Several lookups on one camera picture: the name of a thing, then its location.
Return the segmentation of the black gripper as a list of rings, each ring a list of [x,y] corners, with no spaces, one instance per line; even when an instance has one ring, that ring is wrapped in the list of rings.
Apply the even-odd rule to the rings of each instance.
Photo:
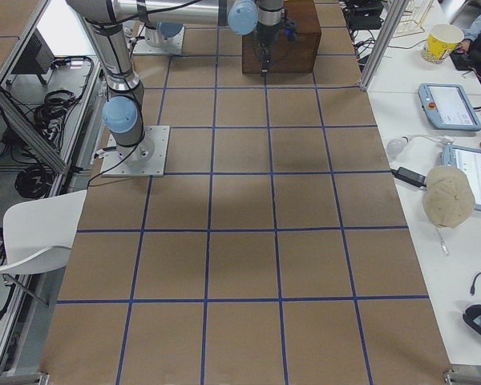
[[[271,46],[274,44],[277,36],[277,24],[273,26],[257,24],[254,49],[256,57],[261,61],[261,76],[266,76],[269,73],[272,55]]]

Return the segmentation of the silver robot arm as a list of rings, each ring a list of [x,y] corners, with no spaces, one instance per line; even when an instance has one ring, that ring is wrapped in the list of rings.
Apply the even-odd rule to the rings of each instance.
[[[183,29],[184,25],[174,22],[157,22],[145,25],[145,41],[151,47],[162,47],[175,38]]]
[[[123,24],[138,20],[158,30],[161,24],[228,26],[239,35],[257,29],[276,34],[282,23],[283,1],[69,1],[83,20],[91,45],[106,73],[111,95],[136,104],[142,117],[143,84],[133,68]]]

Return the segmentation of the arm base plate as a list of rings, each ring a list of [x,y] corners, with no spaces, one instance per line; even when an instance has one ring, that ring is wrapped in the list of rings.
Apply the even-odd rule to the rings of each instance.
[[[104,177],[163,176],[169,136],[168,125],[145,126],[144,138],[133,150],[117,147],[110,134],[107,146],[114,149],[105,152],[100,172]]]
[[[184,31],[185,27],[175,38],[162,47],[151,47],[145,41],[145,28],[142,26],[139,34],[132,41],[131,53],[133,55],[181,55]]]

